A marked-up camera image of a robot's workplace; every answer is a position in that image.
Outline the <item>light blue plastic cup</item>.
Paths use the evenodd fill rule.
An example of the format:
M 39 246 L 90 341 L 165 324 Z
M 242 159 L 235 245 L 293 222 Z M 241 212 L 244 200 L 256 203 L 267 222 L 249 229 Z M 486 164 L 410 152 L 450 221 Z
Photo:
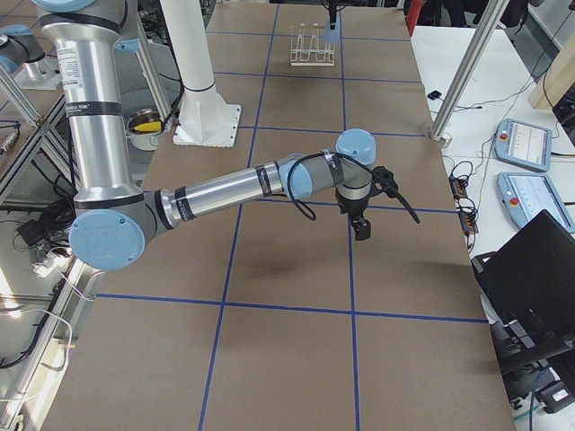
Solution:
M 329 44 L 336 44 L 340 40 L 341 29 L 338 26 L 327 25 L 323 32 L 323 40 Z

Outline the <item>black usb hub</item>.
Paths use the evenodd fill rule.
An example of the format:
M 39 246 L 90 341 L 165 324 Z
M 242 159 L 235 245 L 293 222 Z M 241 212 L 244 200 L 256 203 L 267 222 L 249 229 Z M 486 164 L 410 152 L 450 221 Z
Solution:
M 448 179 L 464 234 L 469 236 L 470 234 L 478 233 L 477 218 L 479 211 L 473 200 L 467 194 L 467 178 L 465 176 L 454 177 L 450 175 Z

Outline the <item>small black sensor puck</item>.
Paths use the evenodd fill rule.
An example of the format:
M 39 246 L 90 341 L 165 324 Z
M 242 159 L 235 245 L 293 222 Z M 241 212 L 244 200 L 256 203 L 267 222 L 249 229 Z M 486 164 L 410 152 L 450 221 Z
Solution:
M 439 91 L 432 91 L 432 92 L 430 92 L 430 93 L 427 95 L 427 97 L 428 97 L 430 100 L 435 100 L 435 99 L 440 98 L 441 95 L 442 95 L 442 93 L 439 92 Z

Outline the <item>near blue teach pendant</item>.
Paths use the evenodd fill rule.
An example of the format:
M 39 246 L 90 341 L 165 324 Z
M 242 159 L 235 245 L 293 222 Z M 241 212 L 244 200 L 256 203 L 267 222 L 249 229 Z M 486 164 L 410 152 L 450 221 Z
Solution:
M 497 187 L 501 202 L 519 228 L 547 210 L 568 233 L 574 233 L 574 221 L 546 174 L 501 172 L 497 175 Z

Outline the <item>blue teach pendant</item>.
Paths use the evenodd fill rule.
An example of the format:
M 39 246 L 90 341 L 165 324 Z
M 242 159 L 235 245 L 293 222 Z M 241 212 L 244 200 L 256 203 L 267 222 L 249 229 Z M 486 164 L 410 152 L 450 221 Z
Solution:
M 553 132 L 516 119 L 503 119 L 494 138 L 497 158 L 535 172 L 550 169 Z
M 547 210 L 568 233 L 574 233 L 574 221 L 546 174 L 501 172 L 497 175 L 497 187 L 501 202 L 519 228 Z

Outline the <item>black laptop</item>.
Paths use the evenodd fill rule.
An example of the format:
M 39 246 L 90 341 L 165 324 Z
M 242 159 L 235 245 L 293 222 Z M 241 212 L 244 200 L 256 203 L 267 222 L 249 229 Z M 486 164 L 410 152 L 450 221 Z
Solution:
M 547 360 L 574 384 L 574 238 L 546 210 L 485 261 L 473 260 L 483 292 L 502 323 L 522 329 L 518 344 L 500 346 L 504 372 Z

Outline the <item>far blue teach pendant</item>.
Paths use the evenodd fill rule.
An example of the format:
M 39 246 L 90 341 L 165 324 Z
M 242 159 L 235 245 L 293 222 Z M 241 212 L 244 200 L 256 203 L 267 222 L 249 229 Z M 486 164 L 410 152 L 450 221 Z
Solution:
M 550 169 L 553 132 L 516 119 L 503 119 L 494 138 L 497 158 L 535 172 Z

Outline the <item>white pot with banana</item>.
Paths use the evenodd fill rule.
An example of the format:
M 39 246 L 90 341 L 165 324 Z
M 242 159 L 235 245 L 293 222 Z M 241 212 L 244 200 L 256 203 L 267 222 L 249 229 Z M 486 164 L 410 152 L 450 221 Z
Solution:
M 163 122 L 156 110 L 142 109 L 125 118 L 128 142 L 136 149 L 152 152 L 159 143 Z

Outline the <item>aluminium frame post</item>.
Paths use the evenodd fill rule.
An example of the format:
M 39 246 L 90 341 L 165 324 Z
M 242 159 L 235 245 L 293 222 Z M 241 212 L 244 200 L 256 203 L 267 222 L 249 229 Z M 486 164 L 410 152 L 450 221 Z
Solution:
M 429 132 L 430 138 L 437 141 L 441 149 L 448 148 L 451 143 L 452 137 L 446 132 L 447 123 L 455 112 L 456 105 L 508 3 L 508 0 L 489 1 L 478 27 L 474 30 L 471 41 Z

